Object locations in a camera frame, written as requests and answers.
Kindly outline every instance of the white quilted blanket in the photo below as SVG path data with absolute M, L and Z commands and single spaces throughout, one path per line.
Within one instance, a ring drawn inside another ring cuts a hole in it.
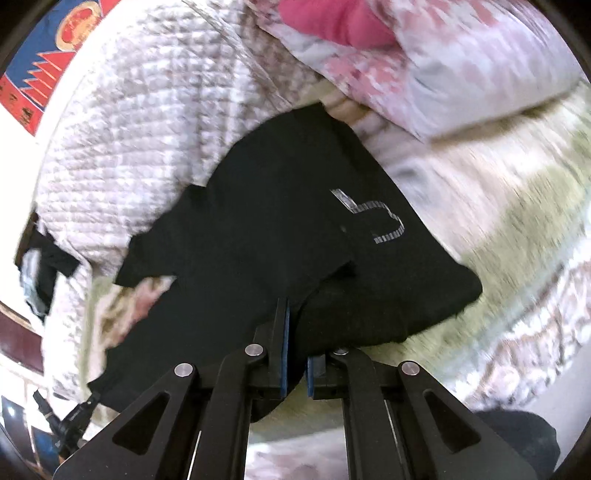
M 77 378 L 62 372 L 76 363 L 92 270 L 116 273 L 132 235 L 316 79 L 239 0 L 124 0 L 88 43 L 96 62 L 70 94 L 36 198 L 57 242 L 86 260 L 58 280 L 43 347 L 47 374 L 72 398 Z

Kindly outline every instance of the red and blue poster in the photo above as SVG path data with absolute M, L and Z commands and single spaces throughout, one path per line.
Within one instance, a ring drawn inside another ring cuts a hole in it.
M 121 0 L 61 0 L 29 33 L 0 78 L 0 104 L 32 135 L 88 35 Z

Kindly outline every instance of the black t-shirt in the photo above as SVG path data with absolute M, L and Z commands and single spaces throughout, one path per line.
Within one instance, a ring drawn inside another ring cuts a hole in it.
M 262 124 L 207 187 L 188 187 L 132 239 L 116 283 L 160 275 L 177 279 L 89 385 L 115 410 L 178 363 L 243 348 L 279 297 L 290 299 L 290 360 L 302 365 L 326 349 L 403 341 L 482 291 L 321 104 Z

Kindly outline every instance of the pink floral pillow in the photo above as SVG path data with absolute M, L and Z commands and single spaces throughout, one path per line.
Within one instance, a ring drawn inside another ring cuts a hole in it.
M 571 89 L 581 69 L 525 0 L 368 0 L 399 45 L 358 50 L 281 22 L 252 0 L 261 28 L 350 98 L 422 140 L 517 113 Z

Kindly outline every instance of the printed logo on t-shirt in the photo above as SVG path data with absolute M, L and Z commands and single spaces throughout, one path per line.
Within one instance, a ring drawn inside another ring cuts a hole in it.
M 370 202 L 365 202 L 361 205 L 357 205 L 351 197 L 349 197 L 345 192 L 343 192 L 343 190 L 336 189 L 331 190 L 331 192 L 351 213 L 361 213 L 374 208 L 383 208 L 388 212 L 390 218 L 400 223 L 400 226 L 395 231 L 387 233 L 386 235 L 375 236 L 374 242 L 376 242 L 377 244 L 394 240 L 395 238 L 398 238 L 404 233 L 404 224 L 402 223 L 402 220 L 400 219 L 400 217 L 398 217 L 398 215 L 394 215 L 390 211 L 390 208 L 388 208 L 388 205 L 386 205 L 384 202 L 376 202 L 372 200 Z

